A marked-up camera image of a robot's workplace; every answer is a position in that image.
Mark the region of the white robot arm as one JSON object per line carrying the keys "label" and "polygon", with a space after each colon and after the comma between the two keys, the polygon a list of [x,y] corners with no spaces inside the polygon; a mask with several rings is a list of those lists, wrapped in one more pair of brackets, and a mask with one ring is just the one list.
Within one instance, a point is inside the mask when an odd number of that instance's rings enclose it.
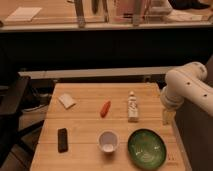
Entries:
{"label": "white robot arm", "polygon": [[205,83],[207,68],[200,62],[190,62],[169,70],[165,75],[166,86],[160,100],[164,106],[163,124],[172,122],[184,100],[187,99],[213,117],[213,87]]}

